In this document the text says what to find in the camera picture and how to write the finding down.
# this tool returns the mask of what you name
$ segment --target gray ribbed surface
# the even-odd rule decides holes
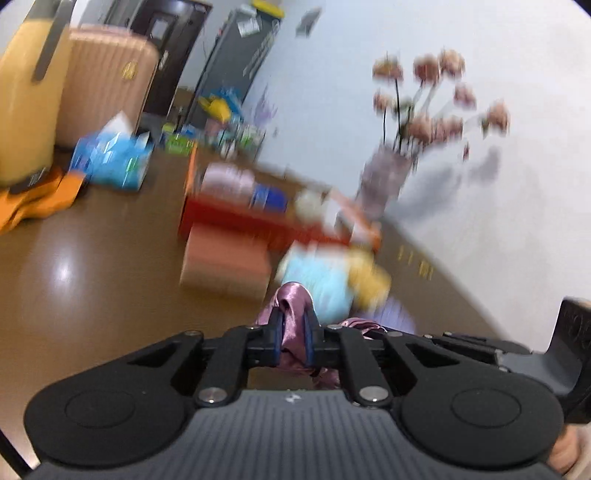
[[[30,480],[557,480],[544,465],[471,472],[417,450],[381,410],[341,391],[244,391],[234,404],[198,412],[168,449],[103,472],[42,464]]]

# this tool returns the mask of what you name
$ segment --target logo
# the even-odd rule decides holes
[[[298,403],[299,401],[301,401],[301,397],[296,393],[292,393],[286,396],[285,401],[293,405],[294,403]]]
[[[130,61],[125,64],[121,76],[124,80],[133,80],[138,73],[138,63],[136,61]]]

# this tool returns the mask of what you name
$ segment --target metal rivet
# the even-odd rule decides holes
[[[359,390],[359,395],[367,401],[381,401],[388,398],[388,390],[377,385],[372,385]]]
[[[218,403],[226,399],[228,394],[218,387],[204,388],[199,392],[199,400],[207,403]]]

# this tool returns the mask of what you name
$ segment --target cardboard box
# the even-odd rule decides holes
[[[264,242],[204,225],[191,229],[181,284],[263,300],[271,265]]]
[[[350,245],[359,238],[365,239],[374,251],[379,249],[381,243],[379,229],[375,225],[370,225],[349,199],[335,189],[300,180],[292,174],[285,173],[281,176],[240,159],[232,162],[237,168],[250,170],[256,182],[281,189],[288,199],[285,213],[250,208],[199,192],[196,186],[207,166],[210,163],[224,161],[217,154],[206,149],[195,147],[193,150],[187,171],[185,200],[178,228],[179,235],[183,239],[189,237],[193,225],[204,224],[251,235],[265,242],[270,250],[276,251],[286,251],[294,241],[302,244],[317,242]],[[323,196],[329,197],[333,207],[334,204],[339,206],[339,218],[336,219],[332,231],[326,225],[306,225],[298,220],[293,202],[298,193],[304,189],[320,192]]]

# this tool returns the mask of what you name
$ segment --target purple vase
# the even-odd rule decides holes
[[[398,198],[413,161],[382,144],[361,174],[357,202],[370,220],[377,220],[390,198]]]

